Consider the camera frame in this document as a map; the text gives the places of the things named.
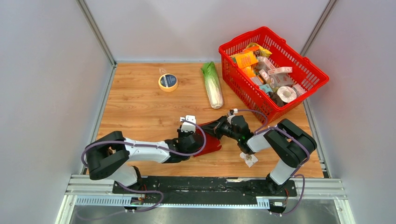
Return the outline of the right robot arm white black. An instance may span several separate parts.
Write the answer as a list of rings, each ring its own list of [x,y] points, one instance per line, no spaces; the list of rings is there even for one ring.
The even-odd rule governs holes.
[[[226,136],[236,140],[245,155],[254,156],[259,151],[272,148],[279,161],[267,175],[265,189],[274,196],[284,191],[285,183],[309,160],[318,146],[313,137],[288,119],[256,133],[250,131],[242,115],[222,116],[204,123],[201,128],[217,139]]]

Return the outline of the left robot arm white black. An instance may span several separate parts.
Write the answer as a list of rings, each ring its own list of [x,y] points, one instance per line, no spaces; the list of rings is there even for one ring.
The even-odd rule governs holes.
[[[82,161],[91,180],[119,182],[132,194],[141,191],[143,182],[138,169],[130,161],[179,163],[198,154],[205,147],[205,137],[195,132],[160,142],[136,141],[114,131],[87,145]]]

